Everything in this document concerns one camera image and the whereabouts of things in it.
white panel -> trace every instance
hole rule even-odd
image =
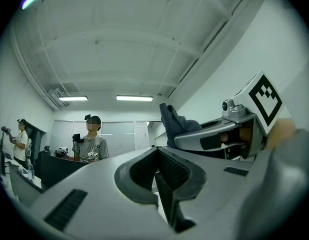
[[[106,139],[110,157],[135,150],[134,125],[132,122],[103,122],[101,134]]]
[[[50,134],[50,150],[54,154],[55,150],[60,147],[69,147],[69,139],[71,137],[71,131],[73,128],[73,122],[71,121],[54,121]]]
[[[157,146],[166,147],[167,142],[168,142],[167,134],[164,133],[164,134],[160,135],[158,138],[155,139],[155,141],[156,141]]]
[[[141,150],[150,147],[148,127],[146,121],[135,121],[134,128],[134,141],[135,150]]]
[[[74,122],[73,124],[73,129],[72,129],[72,133],[69,139],[69,156],[73,157],[74,156],[74,152],[72,151],[73,148],[73,135],[74,134],[80,134],[80,138],[82,139],[84,136],[86,136],[88,134],[88,130],[87,130],[87,126],[86,126],[86,122]]]

white t-shirt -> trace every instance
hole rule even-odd
[[[28,143],[28,135],[26,131],[19,133],[17,137],[15,137],[15,140],[17,142],[20,142],[21,144],[27,145]],[[26,161],[26,153],[25,150],[18,147],[17,145],[14,145],[13,148],[13,156],[21,161]]]

bottle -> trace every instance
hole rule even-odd
[[[35,169],[32,164],[28,166],[28,180],[31,182],[35,181]]]

gray t-shirt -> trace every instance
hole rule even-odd
[[[108,158],[108,146],[105,138],[101,137],[99,142],[99,148],[96,147],[96,139],[92,138],[88,140],[87,135],[84,136],[84,142],[78,143],[80,149],[80,157],[86,157],[90,152],[96,152],[99,154],[99,159]],[[75,152],[78,153],[78,147],[75,146]]]

ceiling beam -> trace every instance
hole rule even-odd
[[[113,28],[99,28],[99,29],[85,29],[77,31],[74,33],[63,34],[61,36],[56,36],[54,39],[48,40],[45,42],[45,45],[40,45],[34,48],[31,51],[32,55],[43,52],[45,49],[48,50],[52,47],[65,44],[73,40],[80,39],[91,39],[100,37],[102,38],[113,38],[114,40],[119,41],[133,41],[140,43],[150,43],[153,45],[154,42],[162,44],[164,46],[179,49],[179,51],[193,55],[196,58],[199,58],[203,51],[197,47],[191,47],[186,44],[179,42],[178,40],[173,40],[156,33],[140,31],[140,30],[131,30],[131,29],[113,29]]]
[[[145,77],[142,73],[121,73],[113,74],[99,74],[97,72],[89,73],[72,73],[69,76],[59,77],[58,80],[52,80],[52,84],[67,84],[67,83],[105,83],[105,82],[115,82],[115,83],[131,83],[131,84],[149,84],[160,86],[163,82],[162,77]],[[163,85],[169,87],[177,87],[179,84],[177,79],[165,79]]]

